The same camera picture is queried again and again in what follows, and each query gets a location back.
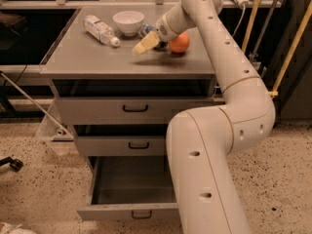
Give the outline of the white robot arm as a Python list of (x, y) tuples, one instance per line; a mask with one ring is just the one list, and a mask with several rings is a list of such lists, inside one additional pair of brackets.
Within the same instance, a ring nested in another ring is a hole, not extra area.
[(275, 108), (262, 79), (220, 21), (221, 0), (179, 0), (133, 49), (134, 55), (198, 29), (222, 105), (178, 113), (166, 146), (183, 234), (251, 234), (226, 156), (268, 136)]

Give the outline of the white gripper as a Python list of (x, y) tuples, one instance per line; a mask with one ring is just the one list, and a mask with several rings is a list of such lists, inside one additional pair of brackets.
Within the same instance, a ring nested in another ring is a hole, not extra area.
[(195, 27), (195, 22), (184, 11), (182, 4), (178, 2), (156, 21), (156, 32), (150, 31), (137, 43), (132, 53), (134, 56), (156, 47), (160, 41), (170, 42), (189, 28)]

